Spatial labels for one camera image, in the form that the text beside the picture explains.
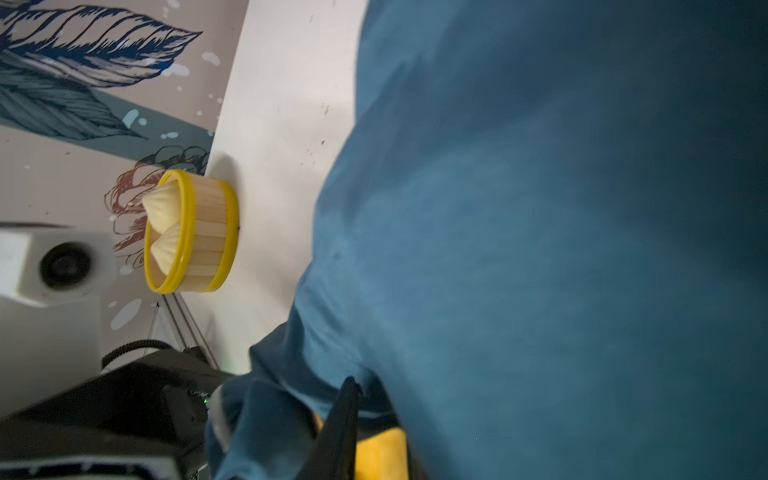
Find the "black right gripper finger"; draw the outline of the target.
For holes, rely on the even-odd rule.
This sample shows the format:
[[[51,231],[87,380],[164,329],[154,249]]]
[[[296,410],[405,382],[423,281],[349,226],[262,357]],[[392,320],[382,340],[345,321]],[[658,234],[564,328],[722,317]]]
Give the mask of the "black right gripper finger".
[[[354,378],[346,378],[296,480],[352,480],[355,477],[359,396]]]

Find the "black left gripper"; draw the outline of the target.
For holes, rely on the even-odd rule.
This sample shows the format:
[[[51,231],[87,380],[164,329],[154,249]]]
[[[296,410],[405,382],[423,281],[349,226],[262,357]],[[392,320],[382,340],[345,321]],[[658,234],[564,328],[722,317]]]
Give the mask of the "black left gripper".
[[[1,420],[4,479],[193,479],[210,395],[228,379],[162,350]]]

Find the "blue cartoon pillow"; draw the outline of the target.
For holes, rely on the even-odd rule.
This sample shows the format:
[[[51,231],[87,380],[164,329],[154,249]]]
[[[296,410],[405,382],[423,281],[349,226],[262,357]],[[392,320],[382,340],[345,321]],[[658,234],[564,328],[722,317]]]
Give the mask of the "blue cartoon pillow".
[[[216,479],[292,479],[347,379],[431,479],[767,475],[767,5],[373,1],[287,321]]]

